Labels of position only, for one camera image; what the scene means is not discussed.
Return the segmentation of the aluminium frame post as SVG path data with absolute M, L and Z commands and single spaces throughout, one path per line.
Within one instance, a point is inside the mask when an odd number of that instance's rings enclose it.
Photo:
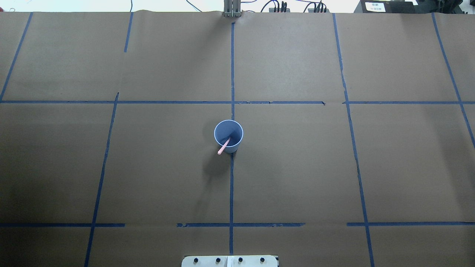
M 223 16 L 224 17 L 241 17 L 241 0 L 224 0 L 223 1 Z

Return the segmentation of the white pole with base plate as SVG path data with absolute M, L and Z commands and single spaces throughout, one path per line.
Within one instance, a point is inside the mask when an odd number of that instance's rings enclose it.
M 182 267 L 279 267 L 274 255 L 214 255 L 186 256 Z

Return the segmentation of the black box with white label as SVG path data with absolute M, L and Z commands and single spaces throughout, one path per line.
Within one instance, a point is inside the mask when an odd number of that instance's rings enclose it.
M 416 14 L 412 1 L 360 0 L 353 13 Z

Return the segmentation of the blue ribbed plastic cup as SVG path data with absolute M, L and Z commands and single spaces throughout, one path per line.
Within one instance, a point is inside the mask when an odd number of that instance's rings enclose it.
M 223 120 L 215 126 L 213 137 L 219 146 L 223 146 L 229 141 L 223 152 L 233 154 L 238 150 L 244 138 L 244 129 L 237 121 Z

